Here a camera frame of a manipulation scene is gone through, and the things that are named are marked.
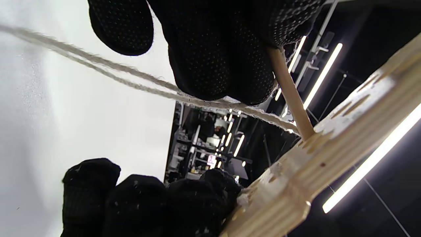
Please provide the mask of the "person's right hand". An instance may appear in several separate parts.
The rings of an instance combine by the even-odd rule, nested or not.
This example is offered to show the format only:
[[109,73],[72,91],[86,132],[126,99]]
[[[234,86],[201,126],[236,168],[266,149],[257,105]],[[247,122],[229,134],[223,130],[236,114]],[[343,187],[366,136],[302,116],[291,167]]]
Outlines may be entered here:
[[62,183],[62,237],[218,237],[242,186],[220,169],[165,186],[107,158],[84,160]]

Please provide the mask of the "person's left hand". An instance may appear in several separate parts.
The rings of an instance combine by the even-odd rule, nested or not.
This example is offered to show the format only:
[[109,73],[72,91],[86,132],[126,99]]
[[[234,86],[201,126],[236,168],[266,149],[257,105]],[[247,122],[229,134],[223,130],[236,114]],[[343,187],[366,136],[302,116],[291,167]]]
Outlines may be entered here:
[[175,83],[212,101],[229,96],[248,106],[275,89],[267,47],[290,60],[323,0],[89,0],[96,36],[111,50],[143,55],[152,46],[152,13],[162,25]]

